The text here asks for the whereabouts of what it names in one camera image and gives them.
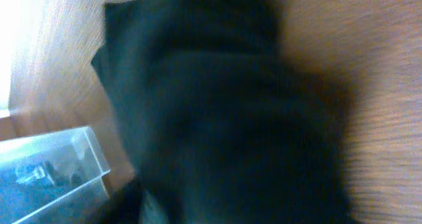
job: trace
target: wooden table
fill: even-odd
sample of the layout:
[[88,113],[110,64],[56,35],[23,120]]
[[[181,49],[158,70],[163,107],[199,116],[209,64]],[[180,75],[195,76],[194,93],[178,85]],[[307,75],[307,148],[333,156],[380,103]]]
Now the wooden table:
[[[91,125],[118,189],[133,175],[90,60],[106,0],[27,0],[0,140]],[[346,101],[345,182],[366,223],[422,223],[422,0],[286,0],[282,56]]]

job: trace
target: dark garment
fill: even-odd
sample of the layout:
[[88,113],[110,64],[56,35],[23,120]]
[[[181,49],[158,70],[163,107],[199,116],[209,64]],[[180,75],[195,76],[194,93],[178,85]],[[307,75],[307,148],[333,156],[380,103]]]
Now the dark garment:
[[105,29],[92,64],[139,185],[102,221],[156,204],[151,223],[351,221],[334,121],[277,58],[264,0],[108,4]]

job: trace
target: brown wooden surface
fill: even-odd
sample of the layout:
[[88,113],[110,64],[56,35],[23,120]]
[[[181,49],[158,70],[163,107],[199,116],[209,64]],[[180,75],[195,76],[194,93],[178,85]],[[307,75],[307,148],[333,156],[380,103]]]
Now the brown wooden surface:
[[[116,189],[132,172],[90,66],[104,1],[26,3],[13,115],[0,121],[0,139],[91,125]],[[283,56],[353,98],[344,142],[353,214],[366,223],[422,223],[422,0],[287,0],[284,9]]]

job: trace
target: plastic bin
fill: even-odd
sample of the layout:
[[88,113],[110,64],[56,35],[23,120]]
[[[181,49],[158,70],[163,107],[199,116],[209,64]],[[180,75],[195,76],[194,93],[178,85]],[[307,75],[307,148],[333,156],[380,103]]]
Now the plastic bin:
[[108,199],[89,126],[0,142],[0,223],[74,223]]

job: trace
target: black cloth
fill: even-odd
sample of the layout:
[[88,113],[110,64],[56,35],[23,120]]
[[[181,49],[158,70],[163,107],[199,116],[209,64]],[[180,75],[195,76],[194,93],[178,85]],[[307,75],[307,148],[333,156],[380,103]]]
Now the black cloth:
[[92,65],[139,184],[102,221],[146,219],[148,203],[166,215],[151,223],[351,221],[333,119],[277,57],[276,33],[265,0],[105,6]]

